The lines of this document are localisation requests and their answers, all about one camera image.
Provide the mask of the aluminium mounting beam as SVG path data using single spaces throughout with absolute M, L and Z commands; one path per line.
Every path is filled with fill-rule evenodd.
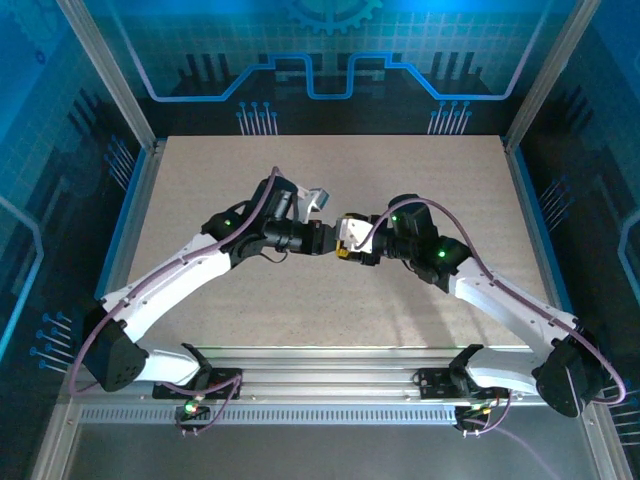
M 240 399 L 272 404 L 469 405 L 475 399 L 420 398 L 421 368 L 447 368 L 460 348 L 204 347 L 215 367 L 243 370 Z

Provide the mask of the black connector box with LEDs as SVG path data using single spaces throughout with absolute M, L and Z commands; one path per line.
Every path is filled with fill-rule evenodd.
M 454 409 L 454 428 L 464 437 L 479 436 L 490 424 L 493 407 L 491 405 L 456 406 Z
M 178 407 L 175 414 L 175 425 L 183 437 L 197 436 L 209 423 L 211 409 L 195 400 L 187 401 Z

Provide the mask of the aluminium table edge rail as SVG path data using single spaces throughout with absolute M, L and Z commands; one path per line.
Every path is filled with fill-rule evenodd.
M 505 156 L 549 302 L 554 307 L 573 313 L 574 308 L 522 151 L 516 147 L 513 151 L 505 151 Z
M 98 279 L 96 300 L 128 283 L 166 143 L 166 138 L 160 139 L 152 153 L 142 150 L 138 156 Z

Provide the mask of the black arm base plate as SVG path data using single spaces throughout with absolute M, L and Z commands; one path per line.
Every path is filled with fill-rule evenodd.
M 509 391 L 499 387 L 480 387 L 464 371 L 450 368 L 421 368 L 412 376 L 420 398 L 426 399 L 507 399 Z
M 184 386 L 177 389 L 168 388 L 162 383 L 156 383 L 152 390 L 152 398 L 159 400 L 186 400 L 194 398 L 194 392 L 204 395 L 206 400 L 223 400 L 233 389 L 233 382 L 242 379 L 243 370 L 240 368 L 213 368 L 196 376 Z

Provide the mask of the grey metal base plate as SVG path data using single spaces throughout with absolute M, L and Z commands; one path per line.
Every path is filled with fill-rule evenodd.
M 82 428 L 65 480 L 599 480 L 575 425 L 463 438 L 428 426 Z

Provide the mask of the aluminium frame post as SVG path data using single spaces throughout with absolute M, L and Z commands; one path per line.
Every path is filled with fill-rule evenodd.
M 56 3 L 140 146 L 153 154 L 156 135 L 84 1 L 56 0 Z
M 634 472 L 627 451 L 632 442 L 624 442 L 609 409 L 591 404 L 582 415 L 584 430 L 595 464 L 598 480 L 640 480 Z
M 77 434 L 77 425 L 64 424 L 57 431 L 48 429 L 30 480 L 65 480 Z
M 531 127 L 554 84 L 598 10 L 601 0 L 576 0 L 558 37 L 551 47 L 529 92 L 521 104 L 504 139 L 504 150 L 512 154 Z

